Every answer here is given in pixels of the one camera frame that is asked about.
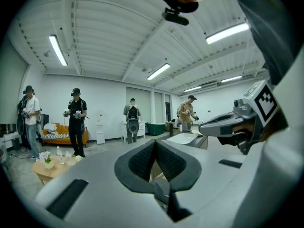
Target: doorway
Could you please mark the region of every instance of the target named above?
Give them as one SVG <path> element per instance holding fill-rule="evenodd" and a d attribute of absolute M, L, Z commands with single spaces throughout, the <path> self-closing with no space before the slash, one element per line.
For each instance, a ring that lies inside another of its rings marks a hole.
<path fill-rule="evenodd" d="M 166 118 L 167 118 L 167 122 L 171 121 L 170 102 L 166 102 Z"/>

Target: man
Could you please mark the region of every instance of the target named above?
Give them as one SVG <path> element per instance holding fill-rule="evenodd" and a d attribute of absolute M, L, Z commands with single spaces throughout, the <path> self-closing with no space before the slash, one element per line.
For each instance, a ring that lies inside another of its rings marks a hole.
<path fill-rule="evenodd" d="M 127 136 L 128 136 L 128 143 L 132 143 L 132 133 L 130 132 L 129 130 L 129 124 L 128 124 L 128 112 L 129 110 L 132 108 L 132 107 L 135 107 L 137 109 L 137 113 L 138 115 L 140 116 L 141 115 L 141 112 L 138 108 L 138 106 L 136 105 L 136 101 L 134 98 L 132 98 L 130 100 L 130 104 L 127 104 L 124 109 L 123 109 L 123 114 L 126 116 L 126 122 L 127 122 Z M 133 142 L 135 143 L 137 141 L 137 133 L 133 135 Z"/>
<path fill-rule="evenodd" d="M 70 135 L 70 140 L 73 145 L 74 155 L 80 155 L 85 157 L 84 147 L 82 143 L 82 134 L 84 131 L 84 120 L 86 117 L 86 102 L 80 98 L 80 89 L 73 89 L 72 94 L 73 100 L 68 104 L 68 115 L 70 116 L 70 122 L 68 125 L 68 132 Z"/>
<path fill-rule="evenodd" d="M 25 117 L 25 129 L 27 133 L 28 142 L 31 146 L 33 156 L 32 159 L 39 159 L 39 151 L 36 144 L 36 124 L 37 117 L 40 115 L 39 100 L 34 96 L 32 86 L 27 86 L 25 89 L 28 100 L 26 102 L 25 111 L 29 114 Z"/>
<path fill-rule="evenodd" d="M 191 130 L 192 124 L 190 116 L 192 116 L 194 119 L 197 118 L 197 116 L 194 114 L 192 106 L 194 100 L 196 100 L 196 98 L 193 95 L 189 95 L 188 101 L 181 103 L 179 107 L 179 118 L 182 124 L 182 130 L 184 132 L 188 132 Z"/>
<path fill-rule="evenodd" d="M 199 6 L 199 0 L 164 1 L 178 12 L 191 13 Z M 269 71 L 271 83 L 277 85 L 291 67 L 303 44 L 303 30 L 299 27 L 302 24 L 295 13 L 297 6 L 293 3 L 295 1 L 299 4 L 301 0 L 293 0 L 289 4 L 287 0 L 237 1 L 246 15 L 253 39 L 264 56 L 264 67 Z M 266 126 L 261 140 L 286 127 L 284 115 L 279 111 Z M 244 128 L 253 131 L 253 125 L 248 123 L 236 126 L 233 131 Z"/>

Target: black t-shirt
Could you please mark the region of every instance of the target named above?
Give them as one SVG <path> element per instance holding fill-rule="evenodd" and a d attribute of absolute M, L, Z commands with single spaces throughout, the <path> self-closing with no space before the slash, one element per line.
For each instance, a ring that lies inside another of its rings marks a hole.
<path fill-rule="evenodd" d="M 76 111 L 81 111 L 81 101 L 82 99 L 79 98 L 79 101 L 75 102 L 75 100 L 73 100 L 72 102 L 69 102 L 68 103 L 68 109 L 71 110 L 71 115 L 70 115 L 70 121 L 77 121 L 79 119 L 76 119 L 73 114 L 76 113 Z M 86 111 L 87 108 L 86 108 L 86 102 L 83 101 L 83 105 L 82 105 L 82 110 L 83 111 Z"/>

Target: black cap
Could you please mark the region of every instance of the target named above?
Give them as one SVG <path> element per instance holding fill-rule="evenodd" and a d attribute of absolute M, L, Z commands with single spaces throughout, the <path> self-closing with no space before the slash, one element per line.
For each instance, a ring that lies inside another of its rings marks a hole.
<path fill-rule="evenodd" d="M 34 92 L 34 89 L 33 89 L 33 87 L 32 86 L 27 86 L 26 88 L 25 88 L 25 93 L 29 93 L 29 92 Z"/>
<path fill-rule="evenodd" d="M 73 89 L 73 93 L 80 94 L 80 89 L 78 89 L 78 88 Z"/>
<path fill-rule="evenodd" d="M 198 2 L 182 3 L 177 0 L 163 0 L 163 1 L 165 1 L 175 11 L 179 11 L 182 13 L 192 13 L 195 10 L 197 10 L 199 7 Z"/>
<path fill-rule="evenodd" d="M 189 96 L 188 96 L 188 99 L 196 100 L 196 98 L 195 98 L 193 95 L 189 95 Z"/>

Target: round table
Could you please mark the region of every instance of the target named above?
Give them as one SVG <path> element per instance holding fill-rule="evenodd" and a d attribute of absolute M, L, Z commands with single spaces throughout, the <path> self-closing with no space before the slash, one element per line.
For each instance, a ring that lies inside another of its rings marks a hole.
<path fill-rule="evenodd" d="M 42 186 L 44 186 L 43 181 L 50 181 L 69 168 L 65 156 L 62 157 L 65 162 L 63 165 L 59 163 L 58 156 L 52 156 L 51 158 L 55 161 L 55 165 L 51 169 L 45 168 L 44 164 L 41 161 L 37 161 L 33 164 L 33 171 L 37 174 Z"/>

